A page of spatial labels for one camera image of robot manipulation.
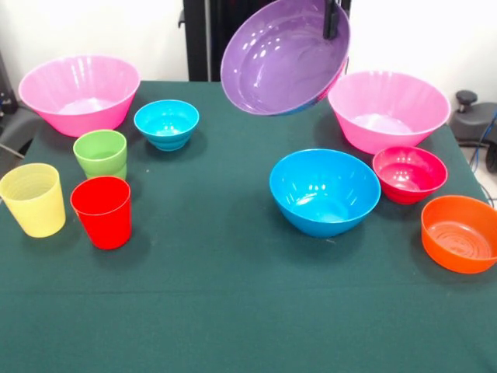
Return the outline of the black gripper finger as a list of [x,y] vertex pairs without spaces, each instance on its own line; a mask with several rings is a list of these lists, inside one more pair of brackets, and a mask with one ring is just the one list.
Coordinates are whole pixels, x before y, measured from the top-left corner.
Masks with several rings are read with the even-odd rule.
[[323,23],[323,38],[332,40],[337,34],[339,15],[337,11],[337,3],[335,0],[324,0],[325,14]]

